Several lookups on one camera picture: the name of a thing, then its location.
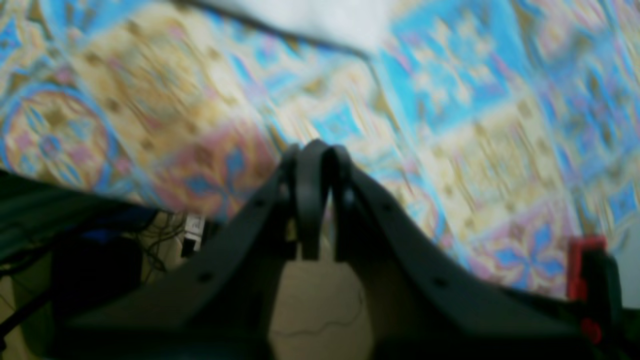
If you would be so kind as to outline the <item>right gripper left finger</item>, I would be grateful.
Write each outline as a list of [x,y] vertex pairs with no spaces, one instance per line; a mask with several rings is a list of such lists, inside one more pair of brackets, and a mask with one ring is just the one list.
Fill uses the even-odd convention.
[[291,146],[214,239],[162,279],[91,310],[54,341],[57,360],[273,360],[268,333],[286,262],[320,256],[329,146]]

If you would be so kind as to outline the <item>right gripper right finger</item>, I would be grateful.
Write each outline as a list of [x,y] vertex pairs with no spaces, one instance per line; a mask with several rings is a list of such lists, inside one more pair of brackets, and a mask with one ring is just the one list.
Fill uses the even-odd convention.
[[463,269],[398,201],[330,148],[335,258],[358,276],[375,360],[593,360],[578,328]]

